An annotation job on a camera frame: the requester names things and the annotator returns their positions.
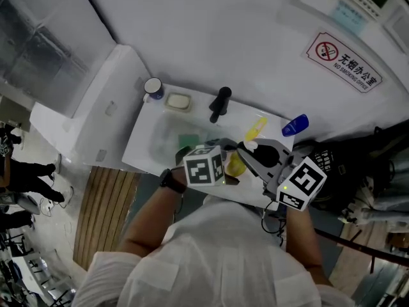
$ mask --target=green sponge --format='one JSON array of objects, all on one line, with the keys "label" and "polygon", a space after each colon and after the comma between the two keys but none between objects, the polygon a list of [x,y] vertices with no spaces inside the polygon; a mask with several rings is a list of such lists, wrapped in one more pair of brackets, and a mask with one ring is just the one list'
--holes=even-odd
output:
[{"label": "green sponge", "polygon": [[179,135],[179,149],[186,146],[197,146],[199,144],[199,136],[197,134],[180,134]]}]

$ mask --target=sink basin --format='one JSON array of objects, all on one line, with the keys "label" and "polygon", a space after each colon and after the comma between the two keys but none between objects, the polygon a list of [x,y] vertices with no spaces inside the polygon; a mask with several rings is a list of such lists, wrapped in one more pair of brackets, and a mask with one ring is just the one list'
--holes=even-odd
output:
[{"label": "sink basin", "polygon": [[[210,103],[215,96],[177,86],[164,84],[166,94],[181,93],[192,98],[189,113],[165,108],[166,98],[149,99],[144,103],[135,123],[122,161],[154,175],[160,175],[165,168],[176,166],[175,154],[179,150],[179,136],[196,134],[199,142],[218,138],[243,141],[247,131],[261,118],[268,119],[259,138],[276,139],[290,151],[294,137],[285,138],[281,129],[289,122],[284,118],[230,100],[227,114],[219,117],[216,124],[210,123]],[[195,187],[195,189],[221,198],[265,208],[271,202],[263,195],[263,181],[249,170],[238,177],[238,185],[216,187]],[[271,204],[275,210],[278,204]]]}]

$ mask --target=black faucet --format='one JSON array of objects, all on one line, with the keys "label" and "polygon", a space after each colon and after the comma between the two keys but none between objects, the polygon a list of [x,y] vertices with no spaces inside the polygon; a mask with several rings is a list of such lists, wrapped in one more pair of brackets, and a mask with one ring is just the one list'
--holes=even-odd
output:
[{"label": "black faucet", "polygon": [[210,104],[209,109],[213,111],[210,117],[212,123],[217,122],[219,116],[223,116],[228,111],[228,104],[231,97],[231,89],[227,86],[219,90],[216,99]]}]

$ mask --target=white shirt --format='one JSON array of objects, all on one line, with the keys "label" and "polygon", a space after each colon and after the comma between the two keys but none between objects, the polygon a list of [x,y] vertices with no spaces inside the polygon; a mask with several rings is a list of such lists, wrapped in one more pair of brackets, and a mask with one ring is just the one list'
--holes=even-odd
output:
[{"label": "white shirt", "polygon": [[332,287],[315,285],[309,272],[261,229],[257,215],[237,203],[210,197],[170,226],[161,247],[147,257],[96,253],[73,306],[354,303]]}]

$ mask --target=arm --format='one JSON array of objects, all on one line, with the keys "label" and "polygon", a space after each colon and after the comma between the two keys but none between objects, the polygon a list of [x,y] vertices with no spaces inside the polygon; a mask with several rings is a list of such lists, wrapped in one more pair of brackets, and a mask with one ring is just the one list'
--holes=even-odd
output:
[{"label": "arm", "polygon": [[[172,171],[173,178],[186,184],[185,170]],[[181,195],[168,187],[159,187],[131,222],[118,251],[145,257],[156,250],[172,224],[173,212]]]},{"label": "arm", "polygon": [[0,187],[8,187],[10,184],[10,153],[4,157],[4,174],[0,177]]},{"label": "arm", "polygon": [[310,272],[315,284],[331,285],[322,268],[318,238],[308,209],[287,209],[287,252]]}]

